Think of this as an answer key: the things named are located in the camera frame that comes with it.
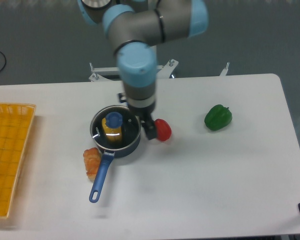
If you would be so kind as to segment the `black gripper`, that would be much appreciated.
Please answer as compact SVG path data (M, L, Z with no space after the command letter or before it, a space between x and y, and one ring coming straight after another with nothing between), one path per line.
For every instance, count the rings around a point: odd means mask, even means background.
M152 112L156 106L156 95L143 100L137 100L126 96L125 92L117 94L120 103L126 103L129 110L141 119L141 126L147 139L157 138L157 128L152 119Z

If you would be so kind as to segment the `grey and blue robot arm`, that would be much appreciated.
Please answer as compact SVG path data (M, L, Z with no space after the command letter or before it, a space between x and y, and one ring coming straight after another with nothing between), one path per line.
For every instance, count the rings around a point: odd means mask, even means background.
M209 14L202 0L79 0L88 23L101 24L116 59L124 92L120 102L139 117L149 140L157 137L157 57L153 46L204 33Z

